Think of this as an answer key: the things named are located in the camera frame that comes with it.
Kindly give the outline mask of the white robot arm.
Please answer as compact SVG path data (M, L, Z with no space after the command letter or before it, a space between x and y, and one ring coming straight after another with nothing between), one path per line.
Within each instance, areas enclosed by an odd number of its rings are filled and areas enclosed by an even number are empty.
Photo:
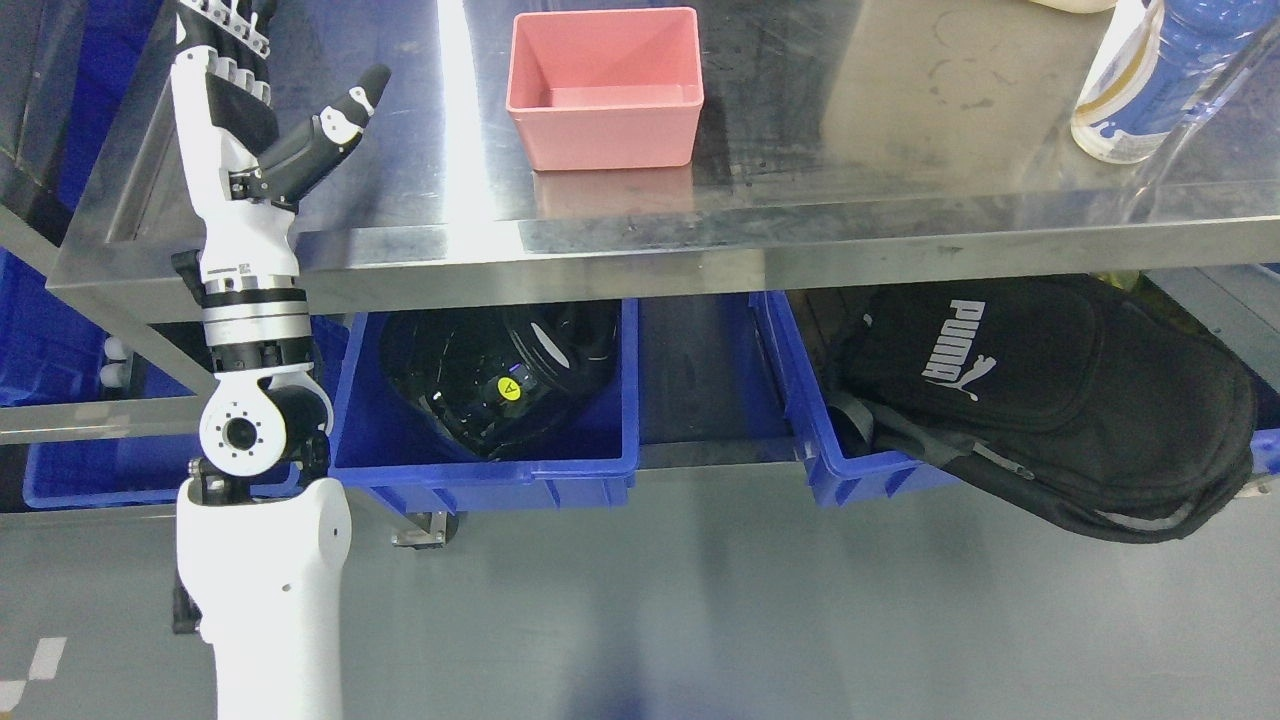
M175 506L175 560L215 661L219 719L340 719L352 516L329 473L330 397L291 242L301 200L358 146L390 70L282 133L273 1L179 1L169 87L201 249L173 265L202 313L215 391Z

